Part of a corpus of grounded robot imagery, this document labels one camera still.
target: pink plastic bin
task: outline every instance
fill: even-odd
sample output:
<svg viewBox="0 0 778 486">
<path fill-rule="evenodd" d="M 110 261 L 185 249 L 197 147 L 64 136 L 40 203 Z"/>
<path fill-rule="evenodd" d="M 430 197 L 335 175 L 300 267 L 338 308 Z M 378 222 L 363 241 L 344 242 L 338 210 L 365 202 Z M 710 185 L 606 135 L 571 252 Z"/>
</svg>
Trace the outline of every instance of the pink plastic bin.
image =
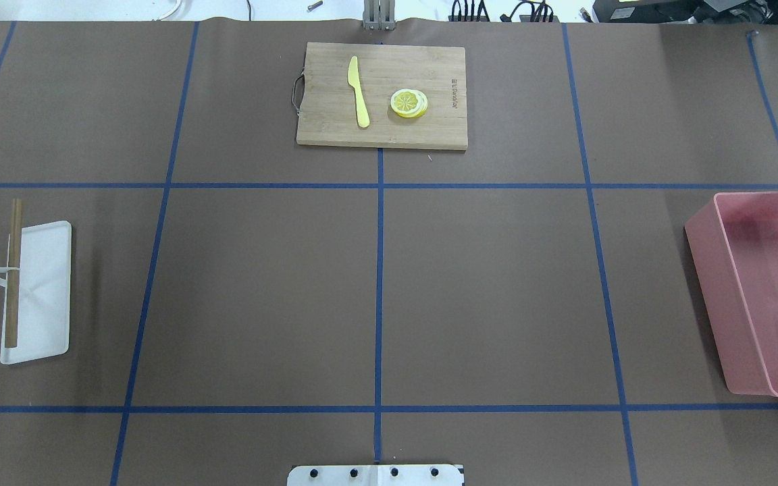
<svg viewBox="0 0 778 486">
<path fill-rule="evenodd" d="M 778 397 L 778 192 L 716 194 L 685 228 L 728 390 Z"/>
</svg>

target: white tray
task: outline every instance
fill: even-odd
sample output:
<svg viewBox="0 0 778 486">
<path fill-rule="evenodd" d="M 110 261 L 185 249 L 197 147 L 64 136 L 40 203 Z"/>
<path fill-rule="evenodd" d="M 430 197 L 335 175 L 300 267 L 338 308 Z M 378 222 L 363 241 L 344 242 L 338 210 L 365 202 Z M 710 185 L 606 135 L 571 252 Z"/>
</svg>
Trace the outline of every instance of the white tray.
<svg viewBox="0 0 778 486">
<path fill-rule="evenodd" d="M 71 223 L 22 228 L 18 313 L 18 347 L 6 348 L 3 312 L 0 362 L 28 362 L 68 351 Z"/>
</svg>

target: yellow plastic knife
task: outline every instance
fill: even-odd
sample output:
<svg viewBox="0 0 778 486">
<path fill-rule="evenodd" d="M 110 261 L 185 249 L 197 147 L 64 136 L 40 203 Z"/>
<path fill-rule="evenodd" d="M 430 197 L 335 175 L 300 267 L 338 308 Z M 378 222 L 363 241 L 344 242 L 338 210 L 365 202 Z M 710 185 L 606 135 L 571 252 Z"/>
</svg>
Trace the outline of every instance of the yellow plastic knife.
<svg viewBox="0 0 778 486">
<path fill-rule="evenodd" d="M 359 84 L 359 58 L 356 56 L 350 58 L 350 65 L 346 69 L 346 82 L 356 92 L 356 123 L 362 128 L 367 128 L 371 124 L 371 119 L 368 117 L 368 108 L 365 107 L 365 98 L 362 97 L 362 85 Z"/>
</svg>

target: yellow lemon slice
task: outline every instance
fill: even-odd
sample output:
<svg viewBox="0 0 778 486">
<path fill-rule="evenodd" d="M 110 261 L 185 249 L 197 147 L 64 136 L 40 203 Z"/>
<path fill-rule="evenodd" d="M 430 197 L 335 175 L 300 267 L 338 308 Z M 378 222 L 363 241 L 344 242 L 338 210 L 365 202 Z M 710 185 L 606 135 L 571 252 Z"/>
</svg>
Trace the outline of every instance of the yellow lemon slice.
<svg viewBox="0 0 778 486">
<path fill-rule="evenodd" d="M 393 93 L 390 105 L 399 117 L 413 119 L 421 117 L 428 109 L 428 98 L 419 90 L 404 88 Z"/>
</svg>

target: metal plate with bolts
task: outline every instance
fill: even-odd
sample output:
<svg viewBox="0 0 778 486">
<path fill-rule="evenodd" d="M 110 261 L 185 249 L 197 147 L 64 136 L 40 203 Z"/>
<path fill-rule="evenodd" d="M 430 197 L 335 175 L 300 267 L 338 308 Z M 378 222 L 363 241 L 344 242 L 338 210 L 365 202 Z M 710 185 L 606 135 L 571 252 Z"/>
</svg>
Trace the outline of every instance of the metal plate with bolts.
<svg viewBox="0 0 778 486">
<path fill-rule="evenodd" d="M 463 486 L 464 466 L 453 464 L 372 464 L 298 466 L 287 486 Z"/>
<path fill-rule="evenodd" d="M 69 345 L 71 223 L 22 228 L 20 255 L 19 341 L 18 347 L 6 348 L 2 326 L 2 364 L 56 356 Z"/>
</svg>

